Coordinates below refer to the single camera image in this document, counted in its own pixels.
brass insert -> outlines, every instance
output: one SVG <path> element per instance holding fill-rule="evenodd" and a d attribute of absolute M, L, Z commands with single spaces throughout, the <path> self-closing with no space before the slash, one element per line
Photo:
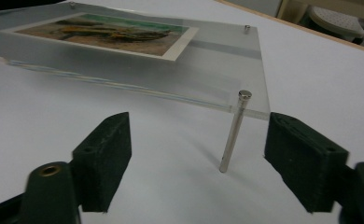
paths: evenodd
<path fill-rule="evenodd" d="M 42 176 L 50 176 L 50 175 L 55 175 L 57 173 L 59 173 L 61 171 L 61 167 L 58 165 L 51 165 L 48 167 L 43 168 L 39 174 Z"/>

printed photo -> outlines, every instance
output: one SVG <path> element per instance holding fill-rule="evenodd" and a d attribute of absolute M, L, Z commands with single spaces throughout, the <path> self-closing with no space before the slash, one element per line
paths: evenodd
<path fill-rule="evenodd" d="M 197 31 L 195 27 L 79 13 L 2 32 L 175 61 Z"/>

metal rod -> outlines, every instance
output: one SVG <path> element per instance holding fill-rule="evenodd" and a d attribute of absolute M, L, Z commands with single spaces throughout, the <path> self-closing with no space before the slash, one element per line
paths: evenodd
<path fill-rule="evenodd" d="M 222 162 L 219 166 L 219 171 L 225 173 L 228 171 L 229 162 L 231 160 L 231 154 L 234 149 L 235 141 L 237 139 L 238 132 L 240 131 L 241 122 L 244 117 L 244 110 L 248 104 L 248 100 L 251 98 L 252 93 L 250 91 L 238 92 L 238 105 L 237 111 L 234 114 L 234 118 L 231 124 L 231 130 L 229 132 L 228 142 L 226 143 L 225 151 L 223 152 Z"/>

white table surface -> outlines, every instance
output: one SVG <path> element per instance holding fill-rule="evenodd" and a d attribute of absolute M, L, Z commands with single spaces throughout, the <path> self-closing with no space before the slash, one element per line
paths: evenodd
<path fill-rule="evenodd" d="M 77 1 L 259 29 L 273 112 L 300 119 L 364 161 L 364 51 L 212 0 Z M 37 166 L 70 161 L 103 119 L 130 112 L 133 157 L 108 214 L 89 223 L 337 223 L 308 214 L 263 159 L 267 121 L 245 118 L 226 174 L 232 114 L 0 63 L 0 202 Z"/>

wooden edge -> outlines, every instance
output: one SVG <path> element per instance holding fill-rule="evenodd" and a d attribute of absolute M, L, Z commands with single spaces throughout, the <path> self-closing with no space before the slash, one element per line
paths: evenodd
<path fill-rule="evenodd" d="M 291 27 L 294 27 L 294 28 L 297 28 L 297 29 L 300 29 L 300 30 L 303 30 L 305 32 L 308 32 L 308 33 L 311 33 L 313 35 L 319 35 L 321 37 L 324 37 L 326 39 L 330 39 L 330 40 L 333 40 L 333 41 L 336 41 L 336 42 L 339 42 L 341 44 L 344 44 L 344 45 L 347 45 L 349 47 L 352 47 L 352 48 L 356 48 L 356 49 L 360 49 L 360 50 L 363 50 L 364 51 L 364 47 L 363 46 L 360 46 L 360 45 L 357 45 L 357 44 L 354 44 L 352 42 L 348 42 L 348 41 L 345 41 L 345 40 L 342 40 L 342 39 L 339 39 L 339 38 L 336 38 L 336 37 L 333 37 L 331 35 L 325 35 L 325 34 L 322 34 L 318 31 L 314 31 L 314 30 L 311 30 L 311 29 L 308 29 L 306 27 L 302 27 L 302 26 L 299 26 L 298 24 L 295 24 L 295 23 L 291 23 L 291 22 L 288 22 L 288 21 L 283 21 L 283 20 L 280 20 L 280 19 L 277 19 L 275 17 L 272 17 L 272 16 L 269 16 L 269 15 L 266 15 L 264 13 L 261 13 L 261 12 L 257 12 L 255 10 L 252 10 L 252 9 L 249 9 L 247 7 L 242 7 L 242 6 L 238 6 L 238 5 L 235 5 L 233 3 L 230 3 L 228 1 L 225 1 L 225 0 L 215 0 L 219 3 L 222 3 L 224 5 L 227 5 L 227 6 L 230 6 L 230 7 L 236 7 L 238 9 L 241 9 L 243 11 L 246 11 L 246 12 L 249 12 L 249 13 L 252 13 L 252 14 L 255 14 L 255 15 L 258 15 L 258 16 L 261 16 L 263 18 L 266 18 L 266 19 L 269 19 L 269 20 L 272 20 L 272 21 L 278 21 L 280 23 L 283 23 L 284 25 L 288 25 L 288 26 L 291 26 Z"/>

